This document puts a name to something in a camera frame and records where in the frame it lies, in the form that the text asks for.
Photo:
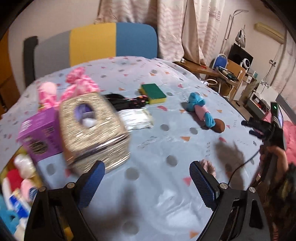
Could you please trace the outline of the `blue plush toy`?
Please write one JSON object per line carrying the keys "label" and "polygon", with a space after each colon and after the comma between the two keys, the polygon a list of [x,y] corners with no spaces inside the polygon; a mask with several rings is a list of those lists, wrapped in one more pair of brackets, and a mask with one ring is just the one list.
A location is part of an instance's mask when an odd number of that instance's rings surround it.
{"label": "blue plush toy", "polygon": [[0,195],[0,215],[8,230],[12,234],[14,234],[20,222],[20,219],[13,210],[7,209],[2,195]]}

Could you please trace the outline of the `silver ornate tissue box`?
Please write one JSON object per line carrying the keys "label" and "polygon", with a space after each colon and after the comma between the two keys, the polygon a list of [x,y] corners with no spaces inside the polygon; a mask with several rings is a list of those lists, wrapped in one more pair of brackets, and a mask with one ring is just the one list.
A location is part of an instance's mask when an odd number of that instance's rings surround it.
{"label": "silver ornate tissue box", "polygon": [[[80,105],[94,112],[95,124],[85,127],[76,118]],[[130,157],[130,135],[111,103],[97,92],[68,99],[59,106],[60,136],[69,169],[78,175],[88,172],[96,161],[110,172]]]}

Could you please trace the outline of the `white wet wipes pack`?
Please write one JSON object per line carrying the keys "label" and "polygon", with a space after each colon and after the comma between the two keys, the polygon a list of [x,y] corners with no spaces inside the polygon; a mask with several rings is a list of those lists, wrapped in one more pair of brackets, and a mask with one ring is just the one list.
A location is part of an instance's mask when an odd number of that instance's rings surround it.
{"label": "white wet wipes pack", "polygon": [[152,115],[145,108],[120,110],[118,116],[129,132],[154,126]]}

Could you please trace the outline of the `pink satin scrunchie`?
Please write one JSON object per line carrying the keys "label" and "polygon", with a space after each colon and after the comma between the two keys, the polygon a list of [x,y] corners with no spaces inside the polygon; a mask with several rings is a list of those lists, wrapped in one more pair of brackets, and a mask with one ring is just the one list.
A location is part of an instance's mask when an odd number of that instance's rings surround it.
{"label": "pink satin scrunchie", "polygon": [[216,169],[210,161],[203,159],[199,163],[208,174],[216,177]]}

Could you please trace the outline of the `red fuzzy sock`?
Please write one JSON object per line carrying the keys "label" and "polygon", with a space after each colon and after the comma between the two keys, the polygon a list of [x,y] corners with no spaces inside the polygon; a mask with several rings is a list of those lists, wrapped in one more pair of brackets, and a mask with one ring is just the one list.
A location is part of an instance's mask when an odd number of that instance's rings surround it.
{"label": "red fuzzy sock", "polygon": [[6,177],[9,180],[12,191],[21,188],[21,183],[23,181],[23,178],[20,176],[18,169],[12,169],[8,171]]}

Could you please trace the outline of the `blue tempo tissue pack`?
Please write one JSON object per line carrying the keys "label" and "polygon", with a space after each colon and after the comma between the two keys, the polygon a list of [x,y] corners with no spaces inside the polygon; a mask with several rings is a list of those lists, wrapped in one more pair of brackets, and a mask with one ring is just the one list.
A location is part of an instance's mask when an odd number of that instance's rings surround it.
{"label": "blue tempo tissue pack", "polygon": [[31,208],[22,197],[20,189],[17,188],[12,192],[11,196],[9,197],[9,201],[19,218],[29,217]]}

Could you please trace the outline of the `grey yellow blue chair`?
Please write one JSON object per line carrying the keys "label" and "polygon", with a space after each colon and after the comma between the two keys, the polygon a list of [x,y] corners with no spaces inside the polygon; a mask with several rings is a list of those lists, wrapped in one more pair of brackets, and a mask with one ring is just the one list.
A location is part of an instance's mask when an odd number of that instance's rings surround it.
{"label": "grey yellow blue chair", "polygon": [[140,23],[100,23],[74,28],[40,41],[23,42],[25,85],[84,62],[121,56],[158,56],[156,30]]}

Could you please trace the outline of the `white fluffy soft ball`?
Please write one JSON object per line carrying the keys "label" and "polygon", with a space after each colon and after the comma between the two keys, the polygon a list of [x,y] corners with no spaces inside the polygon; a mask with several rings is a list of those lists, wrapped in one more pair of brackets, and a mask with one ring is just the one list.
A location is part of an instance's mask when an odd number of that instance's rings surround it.
{"label": "white fluffy soft ball", "polygon": [[34,177],[36,168],[30,156],[25,154],[17,155],[14,159],[14,165],[18,169],[20,176],[23,179],[29,179]]}

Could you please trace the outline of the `pink soft sock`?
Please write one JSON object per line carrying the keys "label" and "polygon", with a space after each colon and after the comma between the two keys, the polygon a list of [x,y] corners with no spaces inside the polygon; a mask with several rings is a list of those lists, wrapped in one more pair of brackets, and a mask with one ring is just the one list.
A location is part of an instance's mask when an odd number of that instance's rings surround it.
{"label": "pink soft sock", "polygon": [[24,179],[21,183],[21,194],[26,202],[33,202],[38,192],[35,184],[30,179]]}

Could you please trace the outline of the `green yellow sponge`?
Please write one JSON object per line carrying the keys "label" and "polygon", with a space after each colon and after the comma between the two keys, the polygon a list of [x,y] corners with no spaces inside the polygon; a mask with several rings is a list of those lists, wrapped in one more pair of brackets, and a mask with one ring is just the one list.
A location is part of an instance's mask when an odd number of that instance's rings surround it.
{"label": "green yellow sponge", "polygon": [[167,96],[155,83],[142,84],[139,90],[142,95],[147,96],[149,104],[163,103],[167,99]]}

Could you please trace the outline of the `wooden side table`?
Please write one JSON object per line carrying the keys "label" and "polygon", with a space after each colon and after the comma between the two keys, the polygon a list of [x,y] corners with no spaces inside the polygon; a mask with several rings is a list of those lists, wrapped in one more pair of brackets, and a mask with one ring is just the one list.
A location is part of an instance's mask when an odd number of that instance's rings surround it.
{"label": "wooden side table", "polygon": [[231,85],[231,87],[232,87],[231,90],[232,89],[237,90],[237,88],[239,87],[239,85],[241,84],[241,81],[242,81],[242,80],[232,81],[232,80],[228,79],[225,75],[223,75],[223,73],[221,73],[220,71],[213,70],[210,67],[207,67],[204,65],[198,65],[198,64],[193,63],[188,60],[185,60],[184,63],[178,61],[178,62],[175,62],[175,64],[181,66],[182,68],[185,68],[186,70],[188,70],[194,74],[204,74],[206,76],[215,77],[220,82],[223,81],[223,82],[227,83],[228,85]]}

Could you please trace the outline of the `patterned plastic tablecloth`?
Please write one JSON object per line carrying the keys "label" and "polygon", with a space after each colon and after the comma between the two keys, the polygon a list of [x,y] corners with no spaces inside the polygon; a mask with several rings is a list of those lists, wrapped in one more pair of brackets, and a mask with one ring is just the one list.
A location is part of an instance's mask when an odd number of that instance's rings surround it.
{"label": "patterned plastic tablecloth", "polygon": [[[261,142],[241,125],[243,116],[195,75],[161,59],[116,57],[83,64],[102,94],[127,98],[155,83],[166,101],[148,105],[154,126],[130,132],[130,158],[107,173],[83,215],[99,240],[197,240],[212,211],[189,175],[192,161],[210,161],[219,182],[244,190],[258,167]],[[187,112],[198,93],[215,119],[216,133]]]}

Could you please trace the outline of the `gold metal tin box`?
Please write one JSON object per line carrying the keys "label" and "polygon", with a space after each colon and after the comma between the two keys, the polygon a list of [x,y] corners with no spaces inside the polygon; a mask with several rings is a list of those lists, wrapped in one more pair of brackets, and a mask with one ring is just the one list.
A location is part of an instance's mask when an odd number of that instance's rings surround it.
{"label": "gold metal tin box", "polygon": [[1,171],[1,218],[15,240],[24,240],[31,207],[42,185],[33,161],[20,147]]}

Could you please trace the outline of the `brown round makeup sponge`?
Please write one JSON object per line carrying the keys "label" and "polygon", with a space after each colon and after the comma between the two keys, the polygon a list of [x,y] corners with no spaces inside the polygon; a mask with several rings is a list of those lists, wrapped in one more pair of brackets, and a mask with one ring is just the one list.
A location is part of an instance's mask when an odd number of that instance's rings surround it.
{"label": "brown round makeup sponge", "polygon": [[222,120],[220,120],[218,118],[215,118],[214,121],[215,121],[215,125],[211,129],[216,133],[224,132],[225,131],[225,123],[224,123],[224,121],[222,121]]}

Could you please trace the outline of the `pink spotted plush toy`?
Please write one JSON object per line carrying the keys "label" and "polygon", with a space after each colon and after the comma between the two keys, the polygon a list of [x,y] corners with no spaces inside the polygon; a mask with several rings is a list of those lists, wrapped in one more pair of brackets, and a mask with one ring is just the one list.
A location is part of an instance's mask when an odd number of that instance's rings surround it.
{"label": "pink spotted plush toy", "polygon": [[66,76],[66,83],[69,86],[58,100],[57,84],[53,82],[44,82],[38,88],[39,105],[41,109],[57,109],[60,103],[83,94],[100,92],[98,84],[96,84],[88,75],[85,74],[84,67],[78,67],[72,70]]}

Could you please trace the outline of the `purple snack box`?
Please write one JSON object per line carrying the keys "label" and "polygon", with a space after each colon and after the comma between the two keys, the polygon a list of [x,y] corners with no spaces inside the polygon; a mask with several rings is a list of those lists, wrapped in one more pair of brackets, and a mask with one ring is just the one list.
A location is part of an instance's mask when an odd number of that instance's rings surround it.
{"label": "purple snack box", "polygon": [[58,111],[55,108],[45,109],[23,121],[17,141],[34,163],[61,153]]}

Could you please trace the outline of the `blue folding chair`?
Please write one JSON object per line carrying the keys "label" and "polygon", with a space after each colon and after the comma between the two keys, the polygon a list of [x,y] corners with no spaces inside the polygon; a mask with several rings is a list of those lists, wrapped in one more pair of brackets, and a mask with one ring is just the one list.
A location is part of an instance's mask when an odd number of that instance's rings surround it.
{"label": "blue folding chair", "polygon": [[214,62],[212,64],[212,69],[216,69],[217,67],[222,67],[226,68],[228,63],[228,59],[225,54],[219,54],[217,57],[214,59]]}

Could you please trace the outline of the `pink patterned curtain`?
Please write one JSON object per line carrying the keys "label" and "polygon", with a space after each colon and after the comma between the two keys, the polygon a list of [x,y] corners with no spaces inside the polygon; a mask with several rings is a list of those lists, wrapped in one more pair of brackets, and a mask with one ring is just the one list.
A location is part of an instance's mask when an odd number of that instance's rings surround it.
{"label": "pink patterned curtain", "polygon": [[224,1],[100,1],[95,23],[141,23],[154,27],[159,57],[209,65],[215,49]]}

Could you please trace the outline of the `blue towel with pink mask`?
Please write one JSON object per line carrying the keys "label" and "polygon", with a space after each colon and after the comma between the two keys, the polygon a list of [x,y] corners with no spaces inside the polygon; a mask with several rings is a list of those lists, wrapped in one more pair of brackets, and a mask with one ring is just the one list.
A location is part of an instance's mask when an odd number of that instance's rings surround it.
{"label": "blue towel with pink mask", "polygon": [[190,93],[186,111],[195,113],[198,119],[208,128],[212,128],[216,124],[214,118],[205,106],[205,100],[196,92]]}

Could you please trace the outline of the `pink bedspread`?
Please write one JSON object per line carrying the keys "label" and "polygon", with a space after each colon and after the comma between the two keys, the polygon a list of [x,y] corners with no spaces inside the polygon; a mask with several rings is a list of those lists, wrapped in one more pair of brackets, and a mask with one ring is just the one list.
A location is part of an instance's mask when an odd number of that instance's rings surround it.
{"label": "pink bedspread", "polygon": [[285,157],[287,158],[287,164],[295,165],[295,125],[290,121],[285,113],[282,117],[278,117],[282,122],[284,147],[281,147],[285,152]]}

